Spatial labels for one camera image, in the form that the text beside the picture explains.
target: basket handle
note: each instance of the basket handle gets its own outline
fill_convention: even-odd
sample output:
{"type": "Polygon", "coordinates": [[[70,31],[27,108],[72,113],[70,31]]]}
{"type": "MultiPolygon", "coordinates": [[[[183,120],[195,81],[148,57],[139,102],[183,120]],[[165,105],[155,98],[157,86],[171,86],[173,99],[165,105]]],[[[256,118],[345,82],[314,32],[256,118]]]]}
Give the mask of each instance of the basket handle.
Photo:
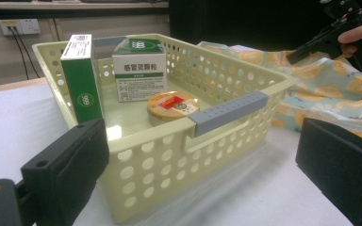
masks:
{"type": "Polygon", "coordinates": [[[220,105],[189,115],[196,123],[194,136],[198,137],[231,121],[264,107],[269,96],[259,90],[220,105]]]}

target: patterned fabric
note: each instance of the patterned fabric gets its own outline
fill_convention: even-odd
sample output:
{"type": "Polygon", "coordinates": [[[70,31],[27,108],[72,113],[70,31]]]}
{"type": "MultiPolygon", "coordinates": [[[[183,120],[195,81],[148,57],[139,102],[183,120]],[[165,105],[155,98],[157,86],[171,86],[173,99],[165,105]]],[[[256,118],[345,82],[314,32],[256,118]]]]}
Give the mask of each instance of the patterned fabric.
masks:
{"type": "Polygon", "coordinates": [[[329,121],[362,137],[362,73],[340,57],[335,60],[317,53],[290,65],[290,51],[238,50],[201,42],[201,47],[298,78],[280,102],[273,124],[301,131],[305,117],[329,121]]]}

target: cardboard box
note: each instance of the cardboard box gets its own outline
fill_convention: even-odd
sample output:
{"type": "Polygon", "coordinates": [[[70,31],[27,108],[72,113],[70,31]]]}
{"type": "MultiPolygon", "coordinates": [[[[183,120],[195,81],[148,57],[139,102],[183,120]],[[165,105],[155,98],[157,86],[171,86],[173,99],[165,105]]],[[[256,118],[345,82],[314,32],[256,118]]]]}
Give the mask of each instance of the cardboard box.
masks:
{"type": "Polygon", "coordinates": [[[102,118],[92,35],[72,35],[60,58],[78,123],[102,118]]]}
{"type": "Polygon", "coordinates": [[[129,39],[113,53],[119,102],[145,101],[167,89],[166,55],[159,40],[129,39]]]}

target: cream plastic basket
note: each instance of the cream plastic basket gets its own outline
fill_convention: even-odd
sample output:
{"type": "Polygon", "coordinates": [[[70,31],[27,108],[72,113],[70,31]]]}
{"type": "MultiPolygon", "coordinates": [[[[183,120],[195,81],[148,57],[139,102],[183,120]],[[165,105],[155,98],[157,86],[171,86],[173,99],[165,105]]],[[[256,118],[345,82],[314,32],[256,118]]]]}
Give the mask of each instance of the cream plastic basket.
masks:
{"type": "MultiPolygon", "coordinates": [[[[71,128],[77,122],[60,65],[66,44],[35,44],[33,50],[71,128]]],[[[279,100],[295,83],[287,74],[157,34],[96,39],[94,44],[110,149],[109,164],[98,185],[115,222],[135,216],[252,149],[266,137],[279,100]],[[267,102],[261,109],[252,113],[247,110],[223,125],[214,118],[201,126],[208,131],[198,137],[195,132],[200,123],[190,118],[153,127],[146,102],[117,101],[111,54],[116,44],[127,38],[160,40],[167,55],[169,90],[195,95],[202,112],[224,104],[225,111],[229,105],[238,107],[235,100],[258,90],[268,95],[267,102]]],[[[231,109],[220,115],[232,119],[233,112],[231,109]]]]}

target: table surface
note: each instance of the table surface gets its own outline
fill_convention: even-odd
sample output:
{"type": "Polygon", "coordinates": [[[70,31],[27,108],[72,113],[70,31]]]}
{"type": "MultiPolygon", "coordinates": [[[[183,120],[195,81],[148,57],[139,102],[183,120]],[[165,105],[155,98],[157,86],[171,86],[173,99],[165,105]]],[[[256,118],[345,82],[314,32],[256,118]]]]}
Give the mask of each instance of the table surface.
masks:
{"type": "MultiPolygon", "coordinates": [[[[68,131],[44,78],[0,86],[0,179],[68,131]]],[[[352,225],[299,170],[299,133],[272,127],[234,164],[122,225],[352,225]]],[[[74,225],[116,225],[98,188],[74,225]]]]}

